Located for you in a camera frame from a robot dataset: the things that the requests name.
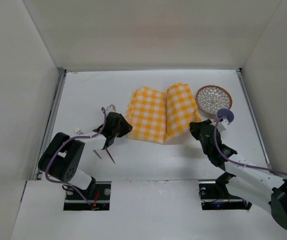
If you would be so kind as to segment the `copper spoon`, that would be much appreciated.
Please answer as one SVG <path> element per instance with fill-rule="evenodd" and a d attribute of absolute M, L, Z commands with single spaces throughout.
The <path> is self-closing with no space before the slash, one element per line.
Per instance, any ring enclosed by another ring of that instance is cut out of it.
<path fill-rule="evenodd" d="M 111 155 L 111 153 L 109 152 L 109 150 L 108 150 L 107 148 L 106 148 L 105 150 L 106 150 L 108 156 L 110 157 L 110 159 L 112 160 L 112 162 L 113 162 L 114 164 L 116 164 L 116 162 L 115 162 L 113 156 Z"/>

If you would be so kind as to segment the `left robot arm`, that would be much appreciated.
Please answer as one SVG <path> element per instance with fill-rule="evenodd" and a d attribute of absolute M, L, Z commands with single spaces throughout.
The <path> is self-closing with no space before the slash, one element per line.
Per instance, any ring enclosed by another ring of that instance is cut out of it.
<path fill-rule="evenodd" d="M 103 124 L 90 133 L 69 136 L 58 132 L 39 159 L 38 169 L 50 182 L 86 191 L 95 180 L 79 168 L 83 151 L 106 150 L 115 138 L 122 138 L 132 129 L 122 114 L 112 111 L 104 116 Z"/>

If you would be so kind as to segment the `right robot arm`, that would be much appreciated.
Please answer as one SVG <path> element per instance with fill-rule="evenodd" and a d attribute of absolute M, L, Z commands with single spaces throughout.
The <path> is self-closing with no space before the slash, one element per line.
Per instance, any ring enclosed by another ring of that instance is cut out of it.
<path fill-rule="evenodd" d="M 223 174 L 216 182 L 230 195 L 242 198 L 269 213 L 274 221 L 287 230 L 287 178 L 285 173 L 251 164 L 236 150 L 222 143 L 219 126 L 227 127 L 228 120 L 214 123 L 207 119 L 191 122 L 189 131 L 200 142 L 203 153 Z"/>

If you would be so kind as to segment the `left aluminium table rail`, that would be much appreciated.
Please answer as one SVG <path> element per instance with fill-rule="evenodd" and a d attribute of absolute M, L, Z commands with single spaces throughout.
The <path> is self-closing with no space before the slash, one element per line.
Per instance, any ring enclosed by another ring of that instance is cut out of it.
<path fill-rule="evenodd" d="M 38 163 L 39 163 L 39 159 L 41 158 L 41 156 L 43 155 L 43 153 L 45 152 L 47 146 L 49 145 L 51 141 L 51 137 L 52 137 L 52 133 L 53 133 L 53 129 L 54 129 L 57 113 L 58 113 L 58 108 L 60 105 L 60 100 L 61 100 L 61 96 L 62 96 L 62 92 L 63 92 L 65 80 L 66 80 L 67 70 L 64 69 L 63 67 L 58 67 L 57 70 L 58 70 L 57 84 L 56 84 L 56 88 L 55 88 L 54 95 L 52 98 L 51 108 L 48 114 L 48 119 L 46 123 L 45 132 L 43 135 L 43 139 L 41 142 L 41 147 L 39 149 L 39 152 L 36 158 L 36 165 L 33 171 L 33 175 L 31 177 L 31 180 L 33 181 L 38 181 L 42 179 L 42 174 L 40 173 L 40 170 L 38 169 Z"/>

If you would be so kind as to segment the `silver copper fork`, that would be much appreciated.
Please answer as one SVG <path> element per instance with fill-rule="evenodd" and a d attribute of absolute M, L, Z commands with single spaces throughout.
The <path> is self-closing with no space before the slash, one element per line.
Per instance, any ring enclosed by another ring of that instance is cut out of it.
<path fill-rule="evenodd" d="M 83 135 L 84 133 L 77 127 L 74 129 L 75 133 L 79 136 L 79 135 Z M 98 154 L 98 152 L 96 150 L 93 150 L 93 152 L 98 156 L 99 159 L 102 159 L 101 156 Z"/>

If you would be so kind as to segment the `yellow white checkered cloth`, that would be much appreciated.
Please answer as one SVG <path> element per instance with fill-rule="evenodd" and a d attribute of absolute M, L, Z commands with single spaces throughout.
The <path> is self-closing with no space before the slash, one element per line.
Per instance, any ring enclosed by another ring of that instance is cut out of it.
<path fill-rule="evenodd" d="M 166 144 L 185 134 L 190 123 L 200 122 L 198 105 L 186 83 L 176 83 L 166 92 L 141 87 L 132 93 L 125 119 L 132 126 L 132 140 Z"/>

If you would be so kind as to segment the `lavender paper cup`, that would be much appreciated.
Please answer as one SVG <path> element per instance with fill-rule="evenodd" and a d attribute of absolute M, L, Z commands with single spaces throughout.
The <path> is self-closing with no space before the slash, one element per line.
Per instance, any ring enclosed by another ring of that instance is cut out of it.
<path fill-rule="evenodd" d="M 235 115 L 233 114 L 233 112 L 228 109 L 228 108 L 221 108 L 217 111 L 216 113 L 217 119 L 219 118 L 224 118 L 228 121 L 228 125 L 231 124 L 234 119 L 235 119 Z"/>

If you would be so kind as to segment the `patterned ceramic plate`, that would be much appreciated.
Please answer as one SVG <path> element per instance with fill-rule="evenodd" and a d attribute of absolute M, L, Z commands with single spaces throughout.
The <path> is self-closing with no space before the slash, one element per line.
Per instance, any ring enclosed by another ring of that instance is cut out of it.
<path fill-rule="evenodd" d="M 196 103 L 205 113 L 216 115 L 220 109 L 231 109 L 233 100 L 227 90 L 216 85 L 206 85 L 196 93 Z"/>

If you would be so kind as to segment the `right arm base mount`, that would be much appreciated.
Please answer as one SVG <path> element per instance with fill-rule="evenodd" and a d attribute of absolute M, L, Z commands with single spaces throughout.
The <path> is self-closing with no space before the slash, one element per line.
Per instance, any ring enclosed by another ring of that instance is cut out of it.
<path fill-rule="evenodd" d="M 202 180 L 199 182 L 198 196 L 204 211 L 250 210 L 252 203 L 235 195 L 231 195 L 226 185 L 232 176 L 223 173 L 216 180 Z"/>

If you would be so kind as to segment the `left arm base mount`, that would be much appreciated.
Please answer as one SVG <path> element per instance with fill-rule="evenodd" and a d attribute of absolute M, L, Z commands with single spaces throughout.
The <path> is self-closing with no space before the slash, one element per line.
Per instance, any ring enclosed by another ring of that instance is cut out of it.
<path fill-rule="evenodd" d="M 61 187 L 65 191 L 64 211 L 110 210 L 111 181 L 96 181 L 92 178 L 86 190 L 78 189 L 86 200 L 71 186 L 63 184 Z"/>

